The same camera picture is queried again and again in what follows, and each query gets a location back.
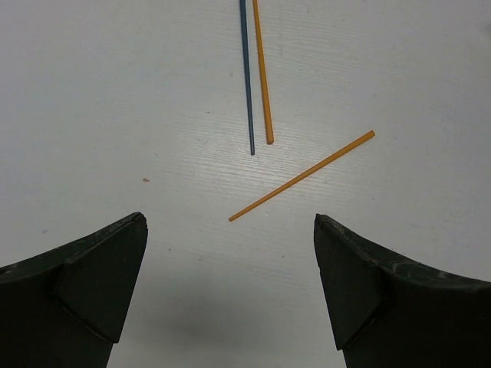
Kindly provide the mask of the dark chopstick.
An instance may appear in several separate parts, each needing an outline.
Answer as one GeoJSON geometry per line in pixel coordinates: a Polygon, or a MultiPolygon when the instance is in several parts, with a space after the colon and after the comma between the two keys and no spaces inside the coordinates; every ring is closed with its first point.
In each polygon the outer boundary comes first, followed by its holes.
{"type": "Polygon", "coordinates": [[[245,0],[239,0],[239,16],[240,16],[241,37],[242,37],[242,57],[243,57],[244,78],[245,78],[245,98],[246,98],[247,117],[248,117],[249,144],[250,144],[250,153],[252,156],[254,156],[255,138],[254,138],[254,123],[253,123],[253,112],[252,112],[252,89],[251,89],[250,61],[249,61],[249,37],[248,37],[245,0]]]}

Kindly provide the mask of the orange chopstick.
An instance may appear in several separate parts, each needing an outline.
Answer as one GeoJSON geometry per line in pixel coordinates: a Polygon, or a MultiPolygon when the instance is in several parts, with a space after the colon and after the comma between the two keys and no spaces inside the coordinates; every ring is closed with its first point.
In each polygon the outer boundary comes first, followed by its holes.
{"type": "Polygon", "coordinates": [[[263,115],[265,122],[265,138],[266,143],[268,145],[272,145],[275,142],[273,125],[272,125],[272,112],[270,106],[269,99],[269,86],[266,75],[265,68],[265,54],[264,47],[262,41],[262,29],[261,29],[261,21],[259,15],[259,1],[253,0],[252,7],[254,12],[254,22],[255,22],[255,36],[256,36],[256,45],[257,45],[257,53],[258,53],[258,63],[259,63],[259,77],[261,83],[261,91],[262,91],[262,105],[263,105],[263,115]]]}

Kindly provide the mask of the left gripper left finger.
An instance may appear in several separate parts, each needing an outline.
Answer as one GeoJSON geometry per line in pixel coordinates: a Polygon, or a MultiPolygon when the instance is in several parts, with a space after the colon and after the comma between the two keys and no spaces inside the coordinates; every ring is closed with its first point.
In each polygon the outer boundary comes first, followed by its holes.
{"type": "Polygon", "coordinates": [[[3,367],[106,367],[147,246],[132,213],[1,269],[3,367]]]}

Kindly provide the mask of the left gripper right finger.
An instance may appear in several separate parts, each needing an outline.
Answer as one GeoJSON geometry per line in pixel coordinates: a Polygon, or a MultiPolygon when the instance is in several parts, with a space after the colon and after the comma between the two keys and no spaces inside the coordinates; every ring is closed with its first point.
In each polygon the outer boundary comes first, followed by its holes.
{"type": "Polygon", "coordinates": [[[488,367],[490,284],[441,271],[317,215],[314,247],[349,367],[488,367]]]}

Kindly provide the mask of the orange chopstick diagonal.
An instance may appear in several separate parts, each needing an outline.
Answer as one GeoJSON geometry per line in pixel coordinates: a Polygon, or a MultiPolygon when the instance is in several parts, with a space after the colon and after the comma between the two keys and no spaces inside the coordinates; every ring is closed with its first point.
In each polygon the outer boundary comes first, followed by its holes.
{"type": "Polygon", "coordinates": [[[296,185],[297,183],[299,183],[303,179],[306,179],[307,177],[313,175],[314,173],[316,173],[320,169],[322,169],[322,168],[326,167],[327,165],[333,163],[335,160],[341,158],[342,156],[346,155],[350,151],[358,148],[359,146],[361,146],[362,144],[364,144],[367,141],[371,140],[375,136],[376,136],[376,133],[373,130],[368,131],[364,135],[358,137],[353,142],[351,142],[348,145],[342,147],[341,149],[339,149],[338,151],[332,153],[330,156],[326,157],[322,161],[316,163],[312,167],[306,169],[304,172],[301,172],[300,174],[298,174],[294,178],[292,178],[289,181],[287,181],[286,183],[282,184],[277,189],[274,189],[270,193],[264,195],[262,198],[256,200],[252,204],[246,206],[244,209],[238,211],[236,214],[230,216],[229,217],[229,221],[230,222],[233,222],[236,219],[242,217],[243,215],[245,215],[246,213],[248,213],[248,212],[252,211],[253,209],[257,208],[261,204],[267,202],[268,200],[272,199],[273,197],[279,195],[280,193],[284,192],[285,190],[287,190],[287,189],[291,188],[292,186],[296,185]]]}

